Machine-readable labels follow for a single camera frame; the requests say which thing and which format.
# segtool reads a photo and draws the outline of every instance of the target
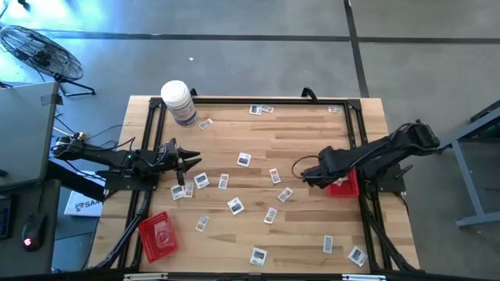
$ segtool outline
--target label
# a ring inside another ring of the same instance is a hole
[[[181,126],[190,126],[196,122],[196,109],[192,99],[189,99],[186,104],[176,108],[168,105],[167,107],[169,108],[170,113],[172,113],[172,116],[177,124]]]

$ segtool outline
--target fan cage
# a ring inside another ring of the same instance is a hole
[[[77,58],[36,31],[13,25],[3,27],[0,42],[16,58],[57,80],[75,81],[84,76]]]

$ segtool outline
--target red plastic basket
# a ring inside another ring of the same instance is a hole
[[[356,177],[356,169],[352,169],[347,173],[348,180],[345,180],[342,185],[332,183],[328,186],[328,191],[332,197],[358,197],[359,187],[358,178]]]
[[[158,261],[179,250],[172,222],[166,212],[142,221],[138,228],[142,247],[149,263]]]

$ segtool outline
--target desk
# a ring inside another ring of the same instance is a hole
[[[49,180],[44,183],[0,192],[0,194],[15,194],[17,199],[14,207],[15,218],[13,218],[12,236],[6,240],[0,240],[0,253],[2,253],[0,255],[0,277],[51,272],[60,186],[61,183],[58,180]],[[27,217],[37,212],[39,201],[40,212],[46,215],[45,242],[38,251],[28,252],[23,249],[21,233]]]
[[[134,146],[140,147],[150,98],[130,97],[120,143],[136,137]],[[386,135],[388,129],[381,100],[361,99],[361,104],[368,141]],[[177,182],[175,175],[168,172],[161,176],[149,214],[169,213],[180,250],[153,264],[143,257],[141,271],[368,272],[367,263],[360,268],[347,259],[354,245],[366,249],[357,198],[329,197],[326,190],[310,188],[295,179],[290,170],[298,158],[317,155],[328,145],[349,149],[344,114],[329,113],[327,106],[322,105],[275,105],[274,113],[254,116],[248,114],[248,108],[238,104],[196,105],[197,124],[207,118],[214,122],[206,130],[200,130],[198,125],[179,127],[167,113],[162,142],[175,137],[183,148],[200,151],[203,160],[186,178],[192,180],[193,176],[206,172],[210,185],[195,190],[193,198],[174,201],[170,188]],[[252,155],[248,168],[236,165],[239,152]],[[300,172],[316,164],[313,160],[300,162],[296,170]],[[269,175],[272,168],[278,169],[282,180],[275,186]],[[221,173],[230,174],[227,190],[217,188]],[[282,204],[277,195],[285,187],[294,193]],[[227,207],[227,202],[234,197],[239,197],[245,206],[236,216]],[[89,265],[101,261],[121,236],[129,200],[130,192],[120,191],[104,203]],[[392,194],[380,194],[380,203],[388,236],[408,262],[418,268],[404,204]],[[278,210],[272,225],[263,222],[268,207]],[[210,217],[203,233],[195,230],[201,215]],[[323,235],[334,237],[333,254],[322,252]],[[129,257],[135,239],[130,240]],[[376,252],[380,252],[378,239],[374,238],[373,243]],[[250,265],[253,247],[268,251],[263,267]]]

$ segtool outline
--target computer mouse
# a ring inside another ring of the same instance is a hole
[[[45,236],[45,214],[33,213],[28,216],[23,226],[21,239],[25,251],[36,251],[44,243]]]

